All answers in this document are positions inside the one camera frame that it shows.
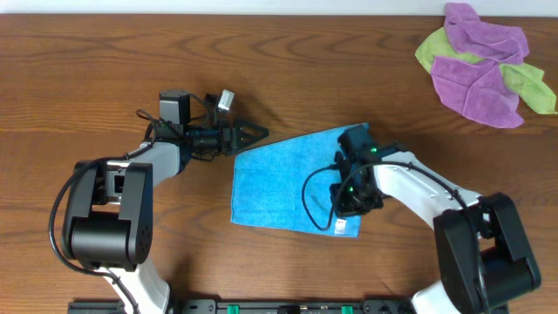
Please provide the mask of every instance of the purple cloth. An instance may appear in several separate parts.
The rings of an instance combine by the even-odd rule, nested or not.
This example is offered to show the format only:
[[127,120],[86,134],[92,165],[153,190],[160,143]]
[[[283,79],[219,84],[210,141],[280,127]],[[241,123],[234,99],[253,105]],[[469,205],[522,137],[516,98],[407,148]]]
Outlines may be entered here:
[[466,61],[436,57],[432,80],[442,104],[475,122],[499,127],[520,126],[516,112],[519,96],[506,88],[495,61],[472,65]]
[[477,12],[466,3],[446,4],[444,28],[457,52],[471,52],[510,65],[520,65],[529,54],[521,27],[481,22]]
[[520,98],[507,89],[498,63],[520,65],[528,55],[521,28],[481,22],[465,3],[446,4],[444,27],[455,51],[486,59],[474,65],[456,58],[434,59],[432,81],[442,104],[488,126],[520,126],[523,118],[516,112]]

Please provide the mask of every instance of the blue towel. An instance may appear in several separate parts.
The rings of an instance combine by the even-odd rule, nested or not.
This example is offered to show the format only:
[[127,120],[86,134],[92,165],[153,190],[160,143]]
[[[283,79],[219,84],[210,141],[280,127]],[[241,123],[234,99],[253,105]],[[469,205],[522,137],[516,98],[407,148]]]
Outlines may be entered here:
[[[252,227],[287,229],[327,236],[357,237],[360,216],[333,221],[318,230],[304,211],[301,193],[313,171],[334,163],[337,138],[351,126],[304,135],[258,147],[236,156],[231,222]],[[324,171],[306,186],[306,204],[316,222],[325,226],[331,210],[330,185],[339,171]]]

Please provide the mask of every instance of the black bracket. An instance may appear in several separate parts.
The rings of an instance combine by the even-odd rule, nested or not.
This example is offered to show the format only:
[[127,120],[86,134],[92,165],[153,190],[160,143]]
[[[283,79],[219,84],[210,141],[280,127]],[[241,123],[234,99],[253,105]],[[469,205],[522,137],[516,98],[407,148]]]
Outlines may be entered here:
[[[79,162],[76,170],[83,165]],[[77,259],[89,270],[106,266],[132,271],[147,259],[151,248],[153,166],[131,163],[126,168],[118,213],[92,210],[93,204],[107,203],[104,169],[105,165],[89,169],[72,185],[62,228],[62,250],[66,258]]]
[[245,119],[236,118],[231,124],[221,120],[221,150],[226,156],[237,154],[248,146],[269,136],[269,130]]
[[[541,273],[534,259],[521,219],[512,200],[502,193],[479,198],[472,211],[473,225],[494,246],[482,252],[476,234],[463,210],[447,210],[434,218],[439,270],[447,295],[462,313],[478,313],[486,301],[491,309],[541,285]],[[483,220],[489,215],[490,223]],[[487,298],[480,293],[478,256]]]

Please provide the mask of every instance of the lime green cloth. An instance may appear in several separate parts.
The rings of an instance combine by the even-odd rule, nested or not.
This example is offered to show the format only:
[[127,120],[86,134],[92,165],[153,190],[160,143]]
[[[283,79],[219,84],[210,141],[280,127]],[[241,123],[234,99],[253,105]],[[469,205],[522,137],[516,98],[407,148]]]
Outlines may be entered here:
[[[457,58],[475,64],[483,58],[472,53],[457,53],[447,40],[444,28],[432,33],[415,52],[419,63],[430,73],[436,56]],[[556,95],[542,82],[544,71],[532,65],[500,64],[506,87],[521,96],[523,101],[539,114],[556,114]]]

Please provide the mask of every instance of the wood grain surface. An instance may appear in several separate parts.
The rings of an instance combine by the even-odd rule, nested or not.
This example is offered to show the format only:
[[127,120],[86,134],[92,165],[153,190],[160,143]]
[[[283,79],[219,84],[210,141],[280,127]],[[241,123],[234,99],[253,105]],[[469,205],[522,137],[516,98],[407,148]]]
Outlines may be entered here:
[[[558,19],[523,27],[527,62],[558,91]],[[48,214],[77,160],[140,143],[158,93],[236,93],[235,114],[270,130],[262,144],[358,122],[405,143],[465,188],[510,195],[543,284],[513,313],[558,306],[558,116],[520,103],[525,123],[482,126],[442,106],[414,57],[443,17],[0,16],[0,312],[64,313],[112,299],[99,278],[51,251]],[[154,191],[151,257],[180,297],[360,299],[410,296],[439,278],[433,232],[396,201],[358,239],[230,222],[234,158],[193,161]],[[57,220],[57,235],[64,210]]]

